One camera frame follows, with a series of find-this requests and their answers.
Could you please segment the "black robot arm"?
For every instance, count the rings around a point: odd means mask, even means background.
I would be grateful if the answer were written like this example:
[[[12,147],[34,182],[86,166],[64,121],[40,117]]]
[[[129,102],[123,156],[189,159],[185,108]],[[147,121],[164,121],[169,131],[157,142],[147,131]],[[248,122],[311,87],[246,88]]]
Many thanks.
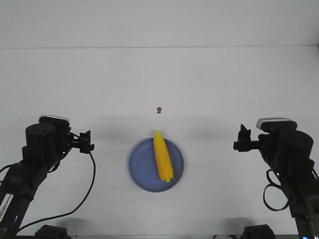
[[[7,167],[0,183],[0,237],[13,239],[23,230],[21,223],[40,184],[56,170],[72,148],[90,154],[91,132],[75,135],[68,123],[36,123],[25,130],[22,160]]]
[[[286,118],[265,118],[256,127],[263,131],[258,140],[251,130],[240,126],[233,148],[239,152],[258,150],[279,183],[269,179],[269,186],[280,189],[287,198],[284,209],[290,210],[301,239],[319,237],[319,176],[310,159],[313,139]]]

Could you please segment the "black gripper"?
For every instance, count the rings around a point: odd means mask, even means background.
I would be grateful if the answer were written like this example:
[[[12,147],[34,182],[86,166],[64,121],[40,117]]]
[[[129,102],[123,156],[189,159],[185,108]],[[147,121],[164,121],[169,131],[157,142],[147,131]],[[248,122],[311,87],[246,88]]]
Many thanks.
[[[91,143],[91,131],[75,135],[66,133],[63,136],[63,149],[69,152],[72,148],[79,149],[79,152],[91,152],[94,150],[94,144]]]
[[[233,149],[239,152],[248,152],[250,150],[260,150],[262,148],[262,141],[265,134],[258,136],[258,140],[251,140],[251,130],[247,129],[245,125],[240,125],[237,141],[233,143]]]

